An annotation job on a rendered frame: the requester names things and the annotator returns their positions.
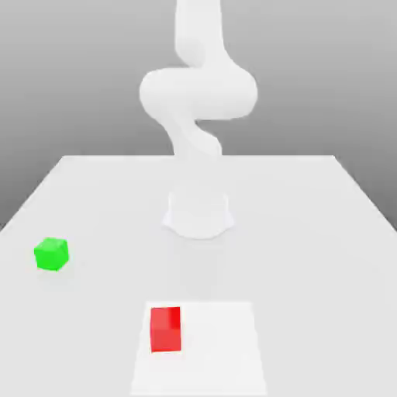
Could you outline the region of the small red cube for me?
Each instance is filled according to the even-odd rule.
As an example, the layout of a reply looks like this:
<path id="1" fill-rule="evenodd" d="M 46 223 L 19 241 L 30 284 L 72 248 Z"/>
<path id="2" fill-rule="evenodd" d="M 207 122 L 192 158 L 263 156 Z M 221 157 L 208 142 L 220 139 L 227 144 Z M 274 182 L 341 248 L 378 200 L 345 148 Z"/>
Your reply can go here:
<path id="1" fill-rule="evenodd" d="M 181 350 L 181 308 L 150 309 L 150 349 L 152 353 Z"/>

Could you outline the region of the small green cube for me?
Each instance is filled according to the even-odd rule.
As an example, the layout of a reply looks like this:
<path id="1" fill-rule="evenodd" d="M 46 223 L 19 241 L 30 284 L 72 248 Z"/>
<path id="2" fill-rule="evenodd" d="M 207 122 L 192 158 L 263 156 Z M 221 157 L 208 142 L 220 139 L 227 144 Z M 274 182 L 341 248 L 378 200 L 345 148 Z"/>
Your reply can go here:
<path id="1" fill-rule="evenodd" d="M 59 271 L 69 261 L 67 241 L 46 237 L 33 250 L 36 266 L 43 270 Z"/>

